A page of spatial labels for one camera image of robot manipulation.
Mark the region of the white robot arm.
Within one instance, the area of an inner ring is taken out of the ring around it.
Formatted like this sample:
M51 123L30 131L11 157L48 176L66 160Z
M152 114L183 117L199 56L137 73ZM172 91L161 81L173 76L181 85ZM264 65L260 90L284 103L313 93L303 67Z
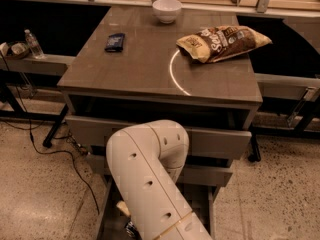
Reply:
M106 160L142 240L212 240L176 181L189 149L171 120L134 125L107 141Z

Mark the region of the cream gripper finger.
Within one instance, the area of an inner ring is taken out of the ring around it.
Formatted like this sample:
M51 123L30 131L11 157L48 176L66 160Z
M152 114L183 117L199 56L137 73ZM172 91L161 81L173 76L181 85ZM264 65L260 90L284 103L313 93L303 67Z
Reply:
M126 217L130 217L131 214L129 212L129 209L126 205L126 203L124 201L119 201L117 204L116 204L116 207L126 216Z

